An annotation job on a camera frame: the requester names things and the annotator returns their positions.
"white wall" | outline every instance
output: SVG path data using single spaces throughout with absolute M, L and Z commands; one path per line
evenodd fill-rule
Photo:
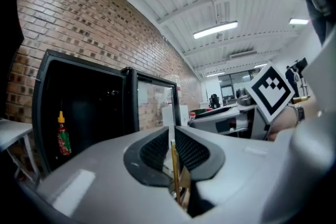
M 309 23 L 305 27 L 302 34 L 271 61 L 283 75 L 285 75 L 286 66 L 292 66 L 296 60 L 302 60 L 304 57 L 310 64 L 321 51 L 321 43 L 313 26 Z M 303 96 L 302 89 L 299 89 L 299 93 L 300 96 Z
M 202 89 L 202 102 L 208 102 L 208 98 L 206 95 L 206 84 L 205 84 L 205 80 L 201 81 L 201 89 Z
M 216 94 L 219 97 L 219 103 L 223 104 L 222 91 L 220 89 L 221 86 L 219 85 L 218 76 L 206 78 L 202 82 L 205 84 L 208 98 L 211 97 L 211 94 Z

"fluorescent light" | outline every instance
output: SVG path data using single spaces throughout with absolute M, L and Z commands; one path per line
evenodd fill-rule
M 263 67 L 263 66 L 265 66 L 265 65 L 267 65 L 267 64 L 266 64 L 266 63 L 263 63 L 262 65 L 254 66 L 254 68 Z
M 217 73 L 217 74 L 211 74 L 211 75 L 207 75 L 207 77 L 212 77 L 212 76 L 221 75 L 221 74 L 225 74 L 225 72 L 222 72 L 222 73 Z
M 206 28 L 202 31 L 194 33 L 194 38 L 198 39 L 200 37 L 204 37 L 204 36 L 214 34 L 214 33 L 220 32 L 220 31 L 236 28 L 237 26 L 238 26 L 237 21 L 229 22 L 229 23 L 223 23 L 223 24 L 216 25 L 216 26 L 213 26 L 213 27 L 210 27 L 210 28 Z
M 291 19 L 289 21 L 290 25 L 306 25 L 309 22 L 309 20 L 303 20 L 303 19 Z

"desk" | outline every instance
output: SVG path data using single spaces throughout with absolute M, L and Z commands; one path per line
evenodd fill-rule
M 17 170 L 15 177 L 17 177 L 19 171 L 21 170 L 33 183 L 39 181 L 39 170 L 34 161 L 32 149 L 30 147 L 30 142 L 28 134 L 33 130 L 33 126 L 29 123 L 15 122 L 0 119 L 0 152 L 7 150 L 8 154 L 11 156 L 13 162 L 17 165 Z M 19 141 L 21 138 L 24 139 L 28 157 L 33 167 L 35 175 L 32 177 L 31 174 L 25 169 L 23 164 L 13 156 L 8 148 L 13 145 L 15 142 Z

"white shelf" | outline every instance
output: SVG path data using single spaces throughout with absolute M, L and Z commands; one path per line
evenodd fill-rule
M 33 126 L 30 123 L 0 119 L 0 152 L 10 147 L 32 130 Z

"watch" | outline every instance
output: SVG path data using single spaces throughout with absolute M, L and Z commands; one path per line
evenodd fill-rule
M 291 108 L 295 110 L 296 118 L 297 118 L 296 125 L 298 125 L 302 120 L 305 119 L 303 107 L 300 106 L 299 104 L 289 104 L 288 106 L 290 106 Z

